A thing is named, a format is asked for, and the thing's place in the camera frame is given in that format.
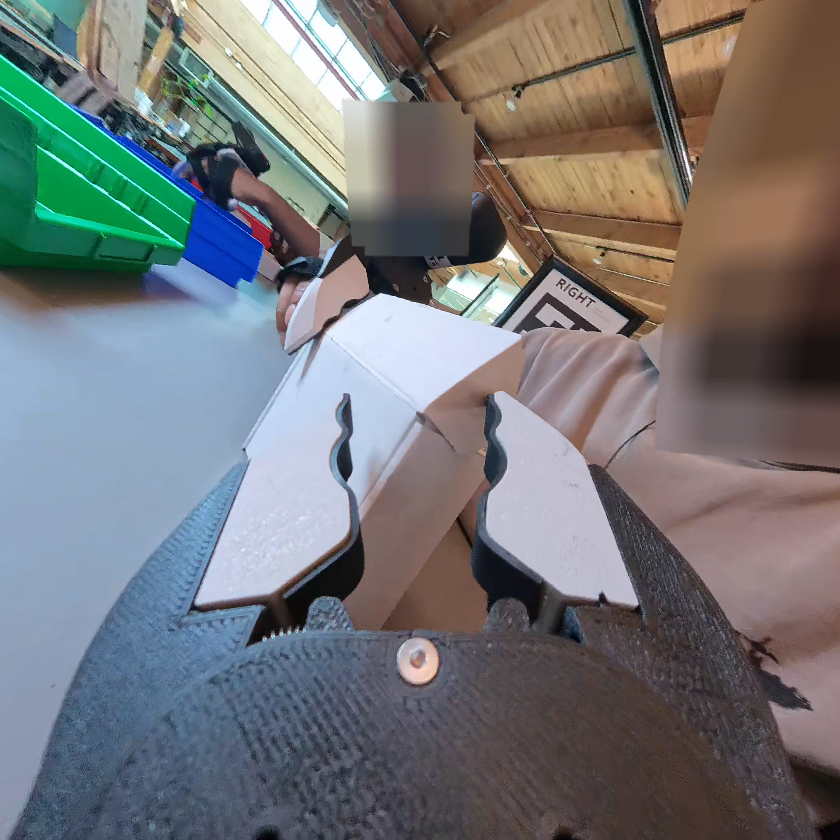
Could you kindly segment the skylight window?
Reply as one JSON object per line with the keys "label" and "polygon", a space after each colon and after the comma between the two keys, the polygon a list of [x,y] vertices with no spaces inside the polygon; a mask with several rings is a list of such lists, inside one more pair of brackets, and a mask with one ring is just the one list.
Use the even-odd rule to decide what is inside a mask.
{"label": "skylight window", "polygon": [[326,3],[243,1],[242,5],[337,109],[349,99],[375,101],[385,82]]}

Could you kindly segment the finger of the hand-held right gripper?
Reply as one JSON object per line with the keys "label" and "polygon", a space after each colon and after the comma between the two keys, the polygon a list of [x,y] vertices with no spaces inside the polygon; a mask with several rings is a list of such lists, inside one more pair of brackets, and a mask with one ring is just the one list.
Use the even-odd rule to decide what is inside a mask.
{"label": "finger of the hand-held right gripper", "polygon": [[284,351],[297,352],[338,319],[344,309],[362,301],[370,292],[366,268],[357,255],[327,268],[325,275],[310,281],[296,305],[287,326]]}

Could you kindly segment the white cardboard box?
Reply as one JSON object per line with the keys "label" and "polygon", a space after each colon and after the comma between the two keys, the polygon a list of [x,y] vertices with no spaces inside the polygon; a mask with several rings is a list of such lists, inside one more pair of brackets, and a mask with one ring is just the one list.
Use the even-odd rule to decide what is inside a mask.
{"label": "white cardboard box", "polygon": [[364,574],[344,603],[358,628],[383,627],[479,487],[487,398],[518,393],[524,359],[516,333],[385,295],[297,353],[245,451],[296,454],[350,395]]}

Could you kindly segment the person's right hand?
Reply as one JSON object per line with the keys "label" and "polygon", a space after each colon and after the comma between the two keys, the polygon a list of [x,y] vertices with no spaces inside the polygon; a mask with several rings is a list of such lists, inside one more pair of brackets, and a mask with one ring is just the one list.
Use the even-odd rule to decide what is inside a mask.
{"label": "person's right hand", "polygon": [[292,315],[310,285],[310,280],[287,279],[279,288],[276,303],[276,328],[281,345],[286,344],[287,331]]}

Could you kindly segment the red plastic bin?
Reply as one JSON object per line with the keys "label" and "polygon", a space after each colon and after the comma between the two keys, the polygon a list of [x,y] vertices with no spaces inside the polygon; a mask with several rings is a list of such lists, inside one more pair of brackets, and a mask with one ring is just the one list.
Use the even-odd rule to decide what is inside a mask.
{"label": "red plastic bin", "polygon": [[253,237],[263,245],[265,250],[272,250],[272,226],[266,217],[244,203],[239,203],[234,214],[249,227]]}

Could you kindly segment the green plastic bin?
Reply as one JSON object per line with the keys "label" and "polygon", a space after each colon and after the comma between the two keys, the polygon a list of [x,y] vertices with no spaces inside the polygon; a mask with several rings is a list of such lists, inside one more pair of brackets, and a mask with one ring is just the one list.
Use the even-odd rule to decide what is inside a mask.
{"label": "green plastic bin", "polygon": [[144,273],[183,256],[196,201],[1,58],[2,267]]}

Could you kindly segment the blue plastic bin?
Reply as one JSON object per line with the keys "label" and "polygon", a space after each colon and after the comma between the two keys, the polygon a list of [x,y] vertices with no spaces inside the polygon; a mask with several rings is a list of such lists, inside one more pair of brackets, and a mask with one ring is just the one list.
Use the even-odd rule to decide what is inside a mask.
{"label": "blue plastic bin", "polygon": [[248,225],[215,203],[207,201],[200,189],[185,178],[174,175],[170,167],[139,144],[112,133],[100,117],[87,114],[78,107],[74,109],[195,199],[184,259],[230,287],[236,287],[240,281],[252,282],[256,278],[264,248],[252,235]]}

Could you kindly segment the another person's forearm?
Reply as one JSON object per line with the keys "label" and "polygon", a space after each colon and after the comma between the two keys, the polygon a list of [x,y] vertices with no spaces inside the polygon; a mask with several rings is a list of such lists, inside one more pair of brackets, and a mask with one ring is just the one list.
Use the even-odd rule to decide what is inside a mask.
{"label": "another person's forearm", "polygon": [[271,250],[285,266],[299,257],[321,258],[321,235],[271,186],[237,168],[230,185],[232,197],[254,208],[271,227]]}

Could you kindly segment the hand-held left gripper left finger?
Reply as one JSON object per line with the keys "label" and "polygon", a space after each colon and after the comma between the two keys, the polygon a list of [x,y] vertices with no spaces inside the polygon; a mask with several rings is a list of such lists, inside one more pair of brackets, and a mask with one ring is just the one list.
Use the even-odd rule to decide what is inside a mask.
{"label": "hand-held left gripper left finger", "polygon": [[350,487],[351,396],[275,405],[246,451],[194,605],[307,611],[347,598],[364,574],[358,502]]}

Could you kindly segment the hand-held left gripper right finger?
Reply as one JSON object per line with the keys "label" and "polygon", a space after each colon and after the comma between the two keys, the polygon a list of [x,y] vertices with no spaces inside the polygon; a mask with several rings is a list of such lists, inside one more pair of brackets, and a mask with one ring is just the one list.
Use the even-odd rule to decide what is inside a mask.
{"label": "hand-held left gripper right finger", "polygon": [[488,615],[517,604],[537,632],[563,632],[575,608],[639,617],[636,585],[579,450],[505,392],[488,396],[484,432],[472,574]]}

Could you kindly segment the grey ceiling pipe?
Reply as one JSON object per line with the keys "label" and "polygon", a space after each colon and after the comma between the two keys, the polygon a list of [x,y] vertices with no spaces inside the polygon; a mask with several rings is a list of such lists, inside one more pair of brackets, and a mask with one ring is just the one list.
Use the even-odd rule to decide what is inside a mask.
{"label": "grey ceiling pipe", "polygon": [[679,201],[687,209],[693,170],[655,11],[648,1],[624,1],[623,5]]}

